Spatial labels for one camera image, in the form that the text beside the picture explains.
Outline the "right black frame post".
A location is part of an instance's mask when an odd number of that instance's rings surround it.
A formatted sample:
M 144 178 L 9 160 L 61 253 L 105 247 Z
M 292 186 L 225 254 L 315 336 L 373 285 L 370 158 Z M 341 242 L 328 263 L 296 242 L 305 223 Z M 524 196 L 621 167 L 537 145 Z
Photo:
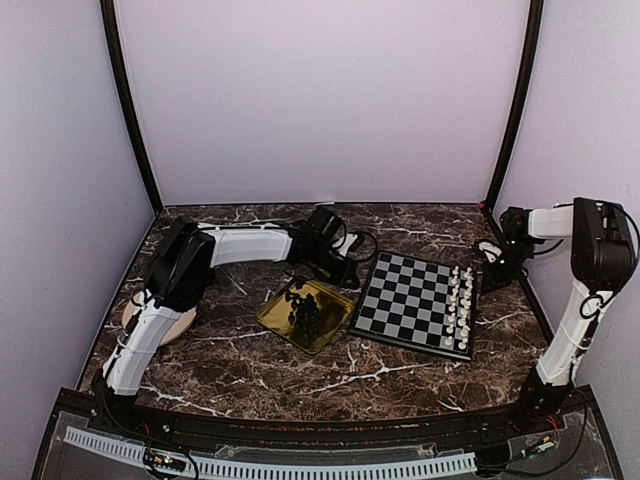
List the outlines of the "right black frame post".
M 536 52 L 539 42 L 542 17 L 544 11 L 543 0 L 531 0 L 526 22 L 523 48 L 516 77 L 509 115 L 507 118 L 503 139 L 500 145 L 495 168 L 489 188 L 484 199 L 484 209 L 491 214 L 498 202 L 504 185 L 509 164 L 515 148 L 517 135 L 524 114 L 529 92 L 531 77 L 534 70 Z

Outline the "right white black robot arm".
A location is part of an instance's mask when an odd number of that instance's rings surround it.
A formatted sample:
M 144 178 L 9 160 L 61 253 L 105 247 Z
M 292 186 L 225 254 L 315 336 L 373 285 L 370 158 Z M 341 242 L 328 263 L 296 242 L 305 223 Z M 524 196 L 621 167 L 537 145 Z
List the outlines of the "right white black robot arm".
M 609 305 L 639 264 L 639 229 L 624 207 L 576 197 L 550 209 L 508 208 L 500 218 L 504 243 L 475 243 L 482 258 L 481 291 L 509 285 L 547 240 L 571 243 L 572 286 L 554 337 L 522 384 L 510 413 L 521 434 L 534 432 L 574 391 L 584 355 Z

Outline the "pile of black chess pieces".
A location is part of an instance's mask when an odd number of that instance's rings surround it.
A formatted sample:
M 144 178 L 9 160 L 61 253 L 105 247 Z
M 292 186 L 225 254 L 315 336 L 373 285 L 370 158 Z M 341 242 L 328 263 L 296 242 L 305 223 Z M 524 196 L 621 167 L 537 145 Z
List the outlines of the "pile of black chess pieces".
M 311 347 L 320 336 L 320 307 L 312 292 L 305 291 L 307 282 L 294 277 L 285 290 L 285 301 L 290 306 L 287 321 L 289 337 Z

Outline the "black silver chess board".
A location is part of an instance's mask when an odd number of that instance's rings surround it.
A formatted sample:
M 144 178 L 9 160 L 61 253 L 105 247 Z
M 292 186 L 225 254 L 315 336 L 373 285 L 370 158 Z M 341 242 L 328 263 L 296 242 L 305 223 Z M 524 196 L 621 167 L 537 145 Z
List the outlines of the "black silver chess board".
M 471 355 L 447 351 L 442 334 L 451 269 L 447 265 L 390 251 L 378 253 L 362 288 L 348 332 L 452 360 L 473 358 L 478 272 L 472 314 Z

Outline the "white chess pieces row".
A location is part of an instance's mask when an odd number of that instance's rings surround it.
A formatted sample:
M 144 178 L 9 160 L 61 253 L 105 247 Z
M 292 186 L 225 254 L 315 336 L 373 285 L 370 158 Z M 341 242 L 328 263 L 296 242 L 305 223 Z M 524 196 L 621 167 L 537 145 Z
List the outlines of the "white chess pieces row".
M 449 274 L 443 347 L 460 355 L 471 355 L 472 314 L 476 280 L 471 267 L 455 266 Z

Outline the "left black frame post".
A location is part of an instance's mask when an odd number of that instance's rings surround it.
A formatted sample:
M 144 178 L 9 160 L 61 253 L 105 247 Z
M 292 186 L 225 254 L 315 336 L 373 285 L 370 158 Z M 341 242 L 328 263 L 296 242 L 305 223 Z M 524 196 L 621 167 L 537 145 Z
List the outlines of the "left black frame post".
M 111 70 L 131 148 L 151 208 L 155 214 L 159 214 L 164 209 L 164 205 L 144 144 L 129 84 L 124 50 L 118 27 L 116 3 L 113 0 L 100 0 L 99 5 Z

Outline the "gold square tray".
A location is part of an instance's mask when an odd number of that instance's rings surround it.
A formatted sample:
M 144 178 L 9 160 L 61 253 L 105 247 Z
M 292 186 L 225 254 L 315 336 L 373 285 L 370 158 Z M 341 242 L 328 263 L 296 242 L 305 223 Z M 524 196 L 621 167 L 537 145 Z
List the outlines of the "gold square tray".
M 302 276 L 294 276 L 256 314 L 257 321 L 309 355 L 318 354 L 351 316 L 355 302 Z

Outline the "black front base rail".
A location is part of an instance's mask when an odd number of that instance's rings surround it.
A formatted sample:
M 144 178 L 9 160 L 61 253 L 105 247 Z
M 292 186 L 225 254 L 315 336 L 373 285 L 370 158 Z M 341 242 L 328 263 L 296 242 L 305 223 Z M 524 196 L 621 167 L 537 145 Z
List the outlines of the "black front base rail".
M 211 450 L 229 443 L 240 446 L 347 449 L 434 443 L 440 447 L 499 448 L 520 437 L 525 445 L 547 437 L 565 445 L 568 422 L 560 415 L 543 418 L 530 432 L 517 430 L 508 417 L 509 407 L 392 420 L 364 421 L 264 421 L 224 418 L 158 409 L 137 403 L 111 404 L 109 412 L 124 425 L 117 427 L 103 402 L 90 394 L 63 388 L 59 391 L 41 440 L 42 452 L 61 438 L 56 432 L 63 416 L 100 433 L 132 440 L 149 439 L 152 445 Z

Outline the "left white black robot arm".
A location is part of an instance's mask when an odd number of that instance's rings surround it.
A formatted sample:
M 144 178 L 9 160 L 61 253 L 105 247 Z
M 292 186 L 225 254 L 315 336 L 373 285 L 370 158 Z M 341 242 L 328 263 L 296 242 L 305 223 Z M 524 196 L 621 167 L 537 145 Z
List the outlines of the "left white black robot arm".
M 161 341 L 199 304 L 215 268 L 259 261 L 302 264 L 325 283 L 356 288 L 357 261 L 349 254 L 362 240 L 324 206 L 289 225 L 213 225 L 176 218 L 151 257 L 142 291 L 131 302 L 132 315 L 95 374 L 95 385 L 116 396 L 135 396 Z

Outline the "round painted wooden plate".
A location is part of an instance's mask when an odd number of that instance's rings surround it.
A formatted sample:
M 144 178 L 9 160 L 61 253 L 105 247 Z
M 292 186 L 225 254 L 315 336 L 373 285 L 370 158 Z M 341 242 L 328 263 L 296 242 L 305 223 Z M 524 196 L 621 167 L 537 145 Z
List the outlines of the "round painted wooden plate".
M 141 304 L 144 300 L 144 292 L 138 291 L 133 294 L 131 299 L 128 301 L 127 305 L 124 308 L 124 311 L 121 316 L 121 326 L 126 327 L 133 315 L 136 313 L 138 309 L 138 304 Z M 197 308 L 193 307 L 189 311 L 182 313 L 178 320 L 169 328 L 163 339 L 160 341 L 159 345 L 164 346 L 182 334 L 184 334 L 190 326 L 193 324 L 197 315 Z

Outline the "black frame post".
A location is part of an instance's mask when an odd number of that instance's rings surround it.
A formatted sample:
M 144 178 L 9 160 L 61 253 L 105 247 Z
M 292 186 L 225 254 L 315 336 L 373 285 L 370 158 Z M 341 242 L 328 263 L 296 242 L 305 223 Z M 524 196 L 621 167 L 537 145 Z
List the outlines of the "black frame post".
M 151 208 L 155 214 L 159 214 L 164 209 L 164 205 L 144 144 L 129 84 L 124 50 L 118 27 L 116 3 L 113 0 L 100 0 L 99 5 L 111 70 L 131 148 Z
M 516 77 L 509 115 L 507 118 L 503 139 L 500 145 L 495 168 L 489 188 L 484 199 L 484 209 L 491 214 L 498 202 L 504 185 L 509 164 L 515 148 L 517 135 L 524 114 L 529 92 L 531 77 L 534 70 L 536 52 L 539 42 L 542 17 L 544 11 L 543 0 L 531 0 L 526 22 L 523 48 Z

